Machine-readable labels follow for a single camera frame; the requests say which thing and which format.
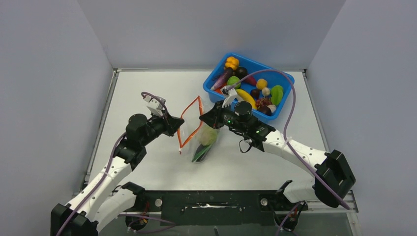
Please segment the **clear zip bag orange zipper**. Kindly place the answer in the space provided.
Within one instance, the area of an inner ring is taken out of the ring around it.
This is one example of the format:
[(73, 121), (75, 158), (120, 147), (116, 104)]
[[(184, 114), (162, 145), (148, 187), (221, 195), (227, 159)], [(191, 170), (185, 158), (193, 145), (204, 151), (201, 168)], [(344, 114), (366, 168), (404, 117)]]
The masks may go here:
[[(179, 154), (188, 158), (192, 163), (203, 162), (217, 142), (209, 146), (203, 146), (197, 140), (199, 130), (204, 126), (208, 126), (200, 120), (200, 116), (209, 110), (209, 103), (202, 99), (201, 96), (197, 96), (185, 107), (180, 116), (180, 118), (184, 119), (184, 124), (177, 131)], [(220, 136), (218, 129), (217, 132), (218, 140)]]

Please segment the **yellow toy banana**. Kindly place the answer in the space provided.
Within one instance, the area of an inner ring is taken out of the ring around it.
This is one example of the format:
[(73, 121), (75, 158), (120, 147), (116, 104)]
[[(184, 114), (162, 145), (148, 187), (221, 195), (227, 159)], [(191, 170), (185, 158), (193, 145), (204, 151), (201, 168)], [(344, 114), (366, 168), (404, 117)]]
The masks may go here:
[(241, 97), (244, 101), (248, 102), (251, 105), (253, 110), (257, 109), (254, 98), (248, 92), (242, 89), (237, 89), (236, 92), (239, 97)]

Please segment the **green toy chayote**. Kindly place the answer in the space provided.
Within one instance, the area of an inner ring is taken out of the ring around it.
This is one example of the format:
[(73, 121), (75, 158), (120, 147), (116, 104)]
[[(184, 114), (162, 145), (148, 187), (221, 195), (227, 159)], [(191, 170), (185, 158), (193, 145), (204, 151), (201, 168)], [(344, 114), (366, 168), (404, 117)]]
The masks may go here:
[(270, 89), (270, 95), (271, 95), (271, 102), (273, 105), (278, 106), (283, 98), (284, 95), (284, 89), (281, 85), (276, 85)]

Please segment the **green toy cabbage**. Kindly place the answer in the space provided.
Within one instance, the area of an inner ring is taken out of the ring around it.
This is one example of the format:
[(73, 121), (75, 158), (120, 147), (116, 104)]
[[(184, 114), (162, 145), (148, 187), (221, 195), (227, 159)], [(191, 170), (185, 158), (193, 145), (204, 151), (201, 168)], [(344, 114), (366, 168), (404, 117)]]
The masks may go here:
[(217, 141), (217, 137), (218, 137), (218, 132), (216, 129), (213, 129), (208, 126), (204, 126), (199, 130), (197, 140), (201, 145), (209, 146)]

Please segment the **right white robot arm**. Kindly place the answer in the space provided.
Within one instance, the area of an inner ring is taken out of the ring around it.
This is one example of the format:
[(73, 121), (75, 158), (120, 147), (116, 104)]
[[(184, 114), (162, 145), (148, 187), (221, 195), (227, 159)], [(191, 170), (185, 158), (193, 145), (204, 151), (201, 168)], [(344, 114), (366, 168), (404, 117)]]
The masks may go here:
[(199, 119), (214, 129), (223, 126), (249, 141), (251, 147), (281, 157), (302, 168), (312, 177), (288, 180), (277, 191), (277, 205), (284, 210), (298, 202), (318, 200), (328, 207), (350, 209), (344, 200), (356, 182), (343, 153), (306, 146), (285, 136), (252, 115), (248, 102), (238, 102), (234, 110), (218, 101)]

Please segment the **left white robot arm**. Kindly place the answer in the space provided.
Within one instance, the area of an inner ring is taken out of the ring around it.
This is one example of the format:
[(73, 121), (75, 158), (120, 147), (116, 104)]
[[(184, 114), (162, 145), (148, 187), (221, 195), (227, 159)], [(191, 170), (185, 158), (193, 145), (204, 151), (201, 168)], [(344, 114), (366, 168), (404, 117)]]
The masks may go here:
[(144, 192), (142, 187), (128, 182), (114, 196), (111, 192), (143, 160), (146, 145), (162, 134), (174, 136), (183, 123), (184, 119), (169, 113), (150, 118), (143, 114), (132, 115), (101, 172), (76, 197), (53, 208), (50, 234), (96, 236), (119, 214), (133, 207)]

